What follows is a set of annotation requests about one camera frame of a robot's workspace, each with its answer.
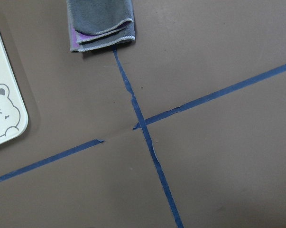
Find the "tape line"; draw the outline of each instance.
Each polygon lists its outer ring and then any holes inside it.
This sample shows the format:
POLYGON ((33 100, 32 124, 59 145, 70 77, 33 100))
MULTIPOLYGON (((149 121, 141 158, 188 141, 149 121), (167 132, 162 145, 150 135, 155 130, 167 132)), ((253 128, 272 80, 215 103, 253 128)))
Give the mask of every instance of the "tape line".
POLYGON ((131 84, 130 84, 130 82, 129 82, 127 76, 126 76, 126 73, 125 73, 125 71, 124 71, 124 69, 123 69, 123 67, 122 67, 122 65, 121 65, 121 63, 119 61, 118 52, 117 52, 116 46, 113 46, 112 49, 113 49, 113 53, 114 53, 117 65, 118 65, 119 70, 120 70, 120 74, 121 74, 121 76, 122 76, 122 78, 124 80, 125 87, 126 87, 127 91, 131 94, 131 102, 132 102, 134 111, 135 111, 135 113, 137 115, 138 122, 140 123, 141 129, 143 131, 143 134, 144 134, 145 140, 147 142, 147 146, 148 146, 149 152, 151 154, 152 160, 153 160, 154 165, 156 167, 157 174, 158 174, 159 179, 161 181, 161 184, 163 186, 163 189, 164 189, 165 195, 167 197, 170 209, 171 209, 172 214, 173 214, 173 216, 175 218, 175 223, 176 223, 178 228, 184 228, 184 226, 182 224, 182 221, 181 221, 181 218, 180 218, 180 215, 179 215, 179 213, 177 211, 177 208, 176 208, 176 205, 175 205, 175 201, 174 201, 174 199, 172 197, 172 194, 171 194, 168 182, 167 182, 166 177, 164 175, 162 166, 161 166, 161 164, 160 164, 160 162, 159 162, 159 160, 157 158, 156 152, 155 152, 155 150, 153 148, 153 143, 152 143, 152 140, 151 140, 151 137, 150 137, 147 125, 145 123, 143 114, 142 114, 141 109, 140 109, 140 107, 138 105, 138 102, 137 102, 135 94, 134 94, 134 92, 132 90, 131 84))
POLYGON ((9 172, 9 173, 7 173, 7 174, 5 174, 3 176, 0 176, 0 182, 6 181, 6 180, 8 180, 8 179, 10 179, 12 177, 16 177, 16 176, 21 175, 21 174, 23 174, 25 172, 29 172, 29 171, 31 171, 33 169, 38 168, 38 167, 47 165, 47 164, 49 164, 51 162, 55 162, 55 161, 57 161, 59 159, 62 159, 64 157, 67 157, 67 156, 72 155, 74 153, 80 152, 80 151, 85 150, 85 149, 87 149, 89 147, 98 145, 98 144, 102 143, 103 141, 104 140, 94 139, 92 141, 85 142, 84 144, 78 145, 78 146, 76 146, 74 148, 71 148, 69 150, 66 150, 64 152, 61 152, 61 153, 58 153, 58 154, 53 155, 51 157, 45 158, 45 159, 43 159, 41 161, 35 162, 35 163, 31 164, 31 165, 28 165, 28 166, 25 166, 25 167, 20 168, 18 170, 9 172))
MULTIPOLYGON (((190 108, 196 107, 198 105, 204 104, 204 103, 209 102, 211 100, 214 100, 214 99, 216 99, 218 97, 224 96, 226 94, 230 94, 230 93, 232 93, 232 92, 234 92, 236 90, 245 88, 247 86, 250 86, 252 84, 260 82, 262 80, 270 78, 272 76, 276 76, 278 74, 281 74, 281 73, 283 73, 285 71, 286 71, 286 64, 282 65, 282 66, 279 66, 279 67, 277 67, 275 69, 269 70, 269 71, 267 71, 265 73, 262 73, 260 75, 251 77, 251 78, 246 79, 246 80, 241 81, 241 82, 238 82, 238 83, 236 83, 234 85, 231 85, 229 87, 226 87, 224 89, 216 91, 216 92, 214 92, 212 94, 208 94, 208 95, 203 96, 201 98, 198 98, 196 100, 190 101, 190 102, 188 102, 188 103, 186 103, 186 104, 184 104, 184 105, 182 105, 180 107, 177 107, 177 108, 171 109, 169 111, 165 111, 163 113, 160 113, 160 114, 157 114, 155 116, 152 116, 152 117, 146 119, 145 122, 146 122, 147 125, 155 123, 155 122, 157 122, 159 120, 162 120, 162 119, 165 119, 165 118, 167 118, 167 117, 169 117, 169 116, 171 116, 171 115, 173 115, 175 113, 183 112, 183 111, 185 111, 187 109, 190 109, 190 108)), ((140 123, 137 123, 137 125, 135 125, 133 129, 136 130, 138 128, 140 128, 140 123)))

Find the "cartoon bear face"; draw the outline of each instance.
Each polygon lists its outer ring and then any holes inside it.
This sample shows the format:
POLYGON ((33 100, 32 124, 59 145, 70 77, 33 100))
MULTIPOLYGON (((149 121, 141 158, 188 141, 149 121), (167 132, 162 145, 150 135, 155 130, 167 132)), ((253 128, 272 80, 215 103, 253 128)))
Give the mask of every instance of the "cartoon bear face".
POLYGON ((0 84, 0 137, 6 136, 8 130, 16 129, 20 122, 20 112, 9 99, 9 88, 0 84))

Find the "folded towel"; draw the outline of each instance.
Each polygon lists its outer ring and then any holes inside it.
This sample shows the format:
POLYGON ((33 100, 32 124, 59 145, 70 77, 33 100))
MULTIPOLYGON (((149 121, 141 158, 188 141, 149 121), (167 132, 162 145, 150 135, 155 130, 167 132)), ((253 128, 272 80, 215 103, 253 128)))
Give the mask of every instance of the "folded towel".
POLYGON ((135 40, 131 0, 67 0, 71 51, 135 40))

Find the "brown surface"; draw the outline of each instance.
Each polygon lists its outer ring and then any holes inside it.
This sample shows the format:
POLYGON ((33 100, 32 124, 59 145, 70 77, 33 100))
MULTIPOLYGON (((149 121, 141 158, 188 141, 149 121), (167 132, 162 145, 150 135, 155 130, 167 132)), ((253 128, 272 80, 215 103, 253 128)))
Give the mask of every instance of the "brown surface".
MULTIPOLYGON (((286 63, 286 0, 134 0, 119 57, 145 117, 286 63)), ((0 0, 29 114, 0 176, 0 228, 175 228, 110 48, 70 53, 65 0, 0 0)), ((286 226, 286 73, 149 126, 185 227, 286 226)))

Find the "gray cloth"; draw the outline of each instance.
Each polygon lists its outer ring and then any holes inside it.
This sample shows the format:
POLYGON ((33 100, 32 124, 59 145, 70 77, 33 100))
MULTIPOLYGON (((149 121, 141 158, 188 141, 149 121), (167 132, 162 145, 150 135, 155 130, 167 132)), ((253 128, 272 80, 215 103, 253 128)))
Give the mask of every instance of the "gray cloth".
POLYGON ((131 0, 67 0, 71 51, 135 40, 131 0))

